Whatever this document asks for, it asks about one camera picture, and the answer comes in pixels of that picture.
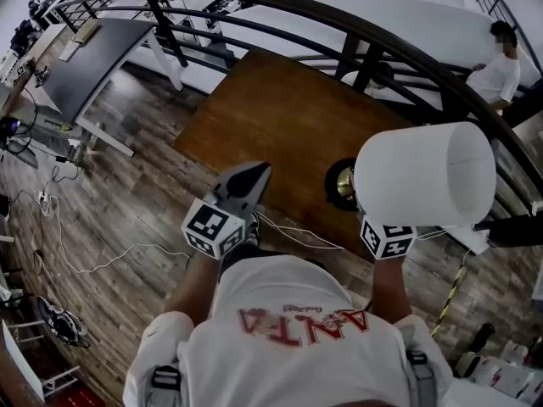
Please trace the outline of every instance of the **white shirt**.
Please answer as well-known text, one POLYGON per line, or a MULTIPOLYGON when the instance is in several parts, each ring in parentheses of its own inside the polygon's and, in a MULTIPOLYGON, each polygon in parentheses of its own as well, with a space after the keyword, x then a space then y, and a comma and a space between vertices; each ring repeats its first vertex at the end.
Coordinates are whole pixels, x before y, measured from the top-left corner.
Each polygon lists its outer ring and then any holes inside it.
POLYGON ((414 326, 443 395, 451 369, 420 318, 392 326, 354 309, 332 276, 294 256, 242 260, 225 271, 209 320, 194 329, 188 316, 170 312, 145 330, 123 399, 139 406, 149 370, 179 361, 183 405, 191 407, 366 399, 408 407, 402 326, 414 326))
POLYGON ((511 102, 520 83, 520 63, 500 54, 482 70, 473 72, 467 85, 478 93, 488 104, 499 99, 511 102))

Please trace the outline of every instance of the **white table leg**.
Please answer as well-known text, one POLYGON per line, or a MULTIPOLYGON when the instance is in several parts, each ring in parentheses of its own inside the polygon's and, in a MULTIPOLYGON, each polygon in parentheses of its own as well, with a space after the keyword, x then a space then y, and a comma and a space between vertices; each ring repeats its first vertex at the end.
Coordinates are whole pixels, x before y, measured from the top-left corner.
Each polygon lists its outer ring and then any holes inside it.
POLYGON ((122 153, 128 155, 129 157, 134 155, 134 151, 132 151, 129 147, 127 147, 126 145, 123 145, 117 139, 110 136, 107 132, 98 128, 87 118, 80 116, 79 118, 76 119, 76 123, 77 125, 80 125, 83 128, 85 128, 85 130, 87 130, 88 132, 96 136, 97 138, 102 139, 104 142, 111 145, 113 148, 119 149, 122 153))
POLYGON ((171 84, 178 90, 181 91, 183 89, 183 84, 181 83, 181 78, 179 74, 176 73, 176 71, 172 68, 170 65, 170 62, 168 61, 168 58, 166 57, 164 50, 160 46, 159 42, 156 40, 156 37, 154 33, 151 31, 147 35, 147 44, 151 47, 151 50, 153 50, 154 56, 159 61, 160 66, 162 66, 162 69, 164 72, 168 75, 168 78, 171 81, 171 84))

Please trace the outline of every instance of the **handrail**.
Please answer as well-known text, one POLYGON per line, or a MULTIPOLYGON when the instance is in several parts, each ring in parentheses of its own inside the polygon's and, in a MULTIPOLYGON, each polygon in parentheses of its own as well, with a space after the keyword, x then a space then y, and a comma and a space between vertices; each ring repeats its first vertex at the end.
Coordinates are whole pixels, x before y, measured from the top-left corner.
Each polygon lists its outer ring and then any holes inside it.
MULTIPOLYGON (((479 3, 479 6, 485 11, 487 8, 483 7, 483 4, 481 4, 480 1, 481 0, 477 0, 477 2, 479 3)), ((529 42, 528 37, 526 37, 526 34, 524 33, 523 28, 518 23, 517 18, 515 17, 515 15, 513 15, 513 13, 511 11, 511 9, 509 8, 509 6, 507 6, 507 3, 505 2, 505 0, 495 0, 494 2, 492 2, 490 4, 490 9, 488 9, 487 14, 492 16, 492 14, 495 13, 495 10, 498 8, 500 10, 501 14, 503 15, 504 20, 507 21, 507 17, 503 14, 503 12, 501 11, 501 8, 500 8, 499 5, 503 6, 503 8, 507 11, 507 16, 513 22, 512 28, 514 30, 517 30, 519 35, 522 37, 523 44, 528 49, 528 53, 529 53, 530 57, 532 58, 532 60, 534 61, 535 67, 540 72, 540 74, 543 75, 543 68, 541 67, 541 63, 540 63, 539 59, 537 58, 537 54, 535 54, 535 50, 532 47, 532 44, 529 42)), ((498 16, 495 16, 493 18, 495 20, 500 20, 500 17, 498 17, 498 16)))
MULTIPOLYGON (((62 13, 63 8, 67 8, 74 4, 86 3, 92 0, 71 0, 69 2, 58 4, 54 9, 62 13)), ((153 0, 148 0, 149 7, 153 6, 151 4, 153 0)), ((416 47, 413 47, 410 43, 402 40, 396 35, 390 33, 389 31, 384 30, 381 27, 378 27, 364 19, 361 19, 353 14, 345 12, 343 10, 328 6, 324 3, 319 3, 313 0, 241 0, 245 2, 251 2, 259 5, 264 5, 270 8, 279 9, 291 14, 295 14, 301 17, 304 17, 308 20, 314 20, 323 25, 327 25, 338 31, 342 31, 347 34, 347 36, 352 36, 358 40, 368 42, 370 44, 370 51, 373 47, 374 53, 369 53, 368 55, 375 56, 373 59, 381 59, 383 53, 387 53, 395 59, 398 59, 400 62, 407 64, 415 71, 425 74, 429 80, 435 83, 441 88, 441 90, 446 90, 451 96, 457 98, 457 100, 463 103, 464 106, 467 106, 469 109, 480 121, 481 124, 488 129, 491 136, 497 138, 505 148, 512 154, 512 156, 518 161, 520 166, 524 169, 529 179, 534 183, 538 192, 543 195, 543 177, 539 173, 537 167, 530 158, 527 150, 524 148, 521 141, 518 139, 517 135, 512 131, 512 129, 507 125, 507 123, 498 116, 489 105, 470 87, 463 83, 458 77, 453 75, 445 66, 441 65, 435 59, 428 56, 426 53, 422 52, 416 47)), ((113 8, 104 8, 102 10, 110 10, 113 8)), ((176 42, 175 37, 171 34, 171 28, 165 20, 165 17, 162 13, 165 12, 176 12, 179 13, 187 12, 188 9, 175 9, 175 8, 160 8, 158 5, 154 6, 155 17, 158 15, 161 20, 157 18, 160 24, 160 29, 166 28, 170 31, 170 35, 167 36, 168 47, 171 47, 171 50, 177 54, 177 57, 184 61, 178 55, 182 54, 179 49, 179 43, 176 42)), ((210 14, 201 11, 192 11, 196 16, 203 16, 204 18, 212 18, 212 16, 217 16, 217 14, 210 14)), ((248 24, 247 20, 241 20, 235 17, 225 17, 228 18, 227 22, 233 24, 245 23, 249 28, 255 28, 253 25, 248 24)), ((283 35, 291 36, 288 40, 297 42, 300 39, 300 36, 293 35, 289 32, 282 31, 283 35)), ((322 48, 322 51, 328 58, 333 55, 334 59, 348 60, 349 64, 353 67, 361 68, 360 62, 353 59, 351 56, 342 55, 342 53, 331 50, 328 47, 324 47, 320 44, 316 44, 322 48)), ((412 95, 412 92, 405 89, 403 86, 398 86, 397 84, 390 84, 397 92, 402 95, 412 95)))

